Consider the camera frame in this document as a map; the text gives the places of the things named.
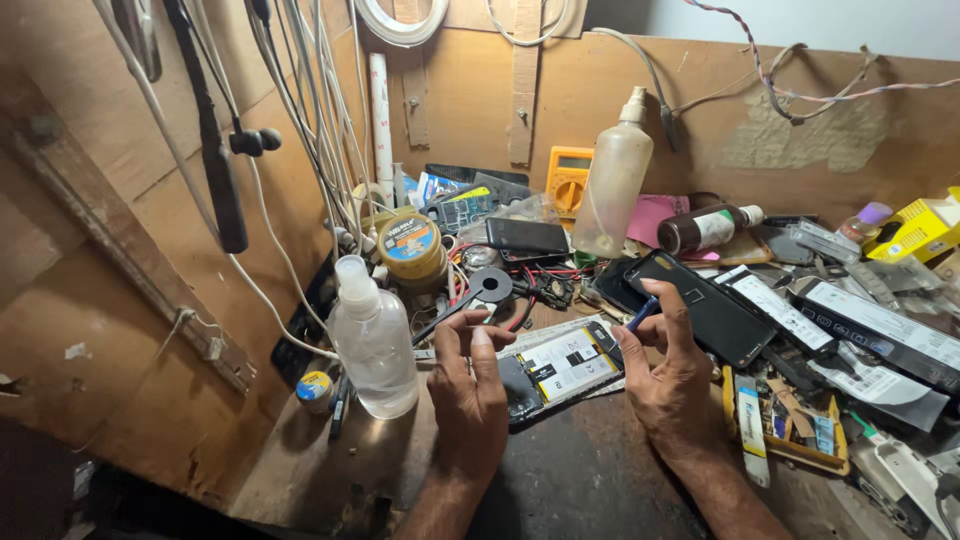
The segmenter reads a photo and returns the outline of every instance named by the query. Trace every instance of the multimeter display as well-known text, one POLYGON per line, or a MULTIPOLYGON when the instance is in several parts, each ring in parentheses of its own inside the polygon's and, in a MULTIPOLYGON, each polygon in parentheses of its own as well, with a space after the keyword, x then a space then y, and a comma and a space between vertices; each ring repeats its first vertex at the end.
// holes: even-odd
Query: multimeter display
POLYGON ((569 169, 590 169, 591 158, 567 158, 560 156, 557 160, 557 166, 569 169))

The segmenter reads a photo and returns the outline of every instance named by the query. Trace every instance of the wooden workbench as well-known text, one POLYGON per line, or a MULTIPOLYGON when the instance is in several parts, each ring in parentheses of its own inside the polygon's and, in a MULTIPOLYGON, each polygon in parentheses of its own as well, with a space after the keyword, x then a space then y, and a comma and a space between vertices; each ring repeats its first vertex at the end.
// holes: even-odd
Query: wooden workbench
MULTIPOLYGON (((531 314, 535 329, 578 316, 540 305, 531 314)), ((655 363, 660 358, 655 350, 648 354, 655 363)), ((338 537, 385 537, 368 531, 395 524, 415 503, 436 435, 422 384, 433 362, 418 367, 420 401, 413 410, 382 421, 354 401, 340 439, 330 444, 327 417, 307 413, 291 396, 231 515, 338 537)), ((713 391, 720 430, 719 388, 713 391)), ((762 497, 795 537, 867 538, 836 502, 829 479, 782 461, 772 460, 771 469, 774 485, 762 497)), ((886 519, 877 516, 881 524, 886 519)), ((893 532, 889 538, 898 537, 893 532)), ((669 540, 706 538, 708 528, 646 442, 621 392, 511 435, 468 537, 669 540)))

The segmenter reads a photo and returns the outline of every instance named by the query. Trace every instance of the spray bottle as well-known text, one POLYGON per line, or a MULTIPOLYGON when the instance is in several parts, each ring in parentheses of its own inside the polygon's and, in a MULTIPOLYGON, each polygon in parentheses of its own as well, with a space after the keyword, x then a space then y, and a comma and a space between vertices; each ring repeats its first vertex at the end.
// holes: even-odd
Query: spray bottle
POLYGON ((407 310, 376 288, 360 257, 341 257, 334 268, 340 302, 327 320, 333 347, 370 415, 396 418, 420 396, 407 310))
POLYGON ((654 141, 640 129, 647 89, 634 86, 617 125, 597 137, 584 198, 573 227, 573 247, 598 257, 623 251, 627 226, 643 186, 654 141))

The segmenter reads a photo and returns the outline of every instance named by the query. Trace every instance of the plywood wall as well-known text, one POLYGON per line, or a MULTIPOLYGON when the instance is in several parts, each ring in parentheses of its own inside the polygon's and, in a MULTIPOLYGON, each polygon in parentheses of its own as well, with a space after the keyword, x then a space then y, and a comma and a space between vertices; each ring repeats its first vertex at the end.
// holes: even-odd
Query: plywood wall
MULTIPOLYGON (((718 18, 718 24, 729 23, 718 18)), ((745 45, 638 37, 660 74, 667 102, 676 107, 710 94, 752 69, 745 45)), ((384 50, 369 34, 365 46, 384 50)), ((444 29, 424 45, 430 87, 429 148, 404 144, 402 87, 390 86, 394 158, 407 173, 428 162, 526 172, 544 187, 554 145, 591 148, 616 123, 636 86, 652 90, 638 55, 619 40, 589 32, 581 39, 551 39, 542 48, 537 113, 529 167, 510 163, 512 45, 487 32, 444 29)), ((762 47, 766 60, 779 48, 762 47)), ((808 95, 831 95, 859 70, 859 55, 809 51, 789 61, 777 83, 808 95)), ((892 82, 939 82, 960 74, 960 64, 886 58, 876 62, 866 89, 892 82)), ((659 103, 647 99, 644 129, 655 141, 645 193, 715 191, 737 204, 768 212, 816 211, 837 224, 872 200, 893 207, 918 196, 946 197, 960 155, 960 89, 888 92, 840 104, 806 125, 791 128, 765 102, 756 79, 733 97, 704 103, 677 122, 681 149, 667 147, 659 103)), ((810 104, 791 110, 811 111, 810 104)))
MULTIPOLYGON (((154 6, 164 61, 156 91, 188 167, 202 179, 196 107, 161 3, 154 6)), ((243 3, 208 0, 206 8, 244 126, 276 128, 286 141, 257 163, 276 235, 306 285, 330 250, 320 190, 256 51, 243 3)), ((31 379, 23 396, 0 396, 0 414, 73 448, 89 443, 92 454, 225 506, 289 396, 269 360, 279 338, 276 322, 218 251, 93 6, 18 1, 11 9, 15 16, 2 23, 10 32, 0 33, 0 59, 28 67, 67 129, 245 350, 258 376, 241 398, 178 337, 153 361, 169 324, 29 173, 0 153, 0 373, 31 379), (65 352, 81 343, 75 356, 65 352)), ((359 118, 352 35, 344 34, 348 12, 343 2, 331 1, 324 2, 324 13, 340 37, 335 60, 348 106, 359 118)), ((355 125, 362 136, 362 121, 355 125)), ((234 158, 232 164, 251 243, 238 259, 286 320, 296 293, 259 217, 247 161, 234 158)))

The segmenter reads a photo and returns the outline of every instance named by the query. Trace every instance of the brown glass bottle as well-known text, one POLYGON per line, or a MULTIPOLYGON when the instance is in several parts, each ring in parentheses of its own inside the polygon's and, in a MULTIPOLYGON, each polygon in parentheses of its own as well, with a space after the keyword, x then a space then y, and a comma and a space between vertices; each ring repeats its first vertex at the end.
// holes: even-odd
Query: brown glass bottle
POLYGON ((664 219, 657 225, 657 242, 670 255, 695 252, 727 243, 762 221, 763 210, 755 205, 713 205, 664 219))

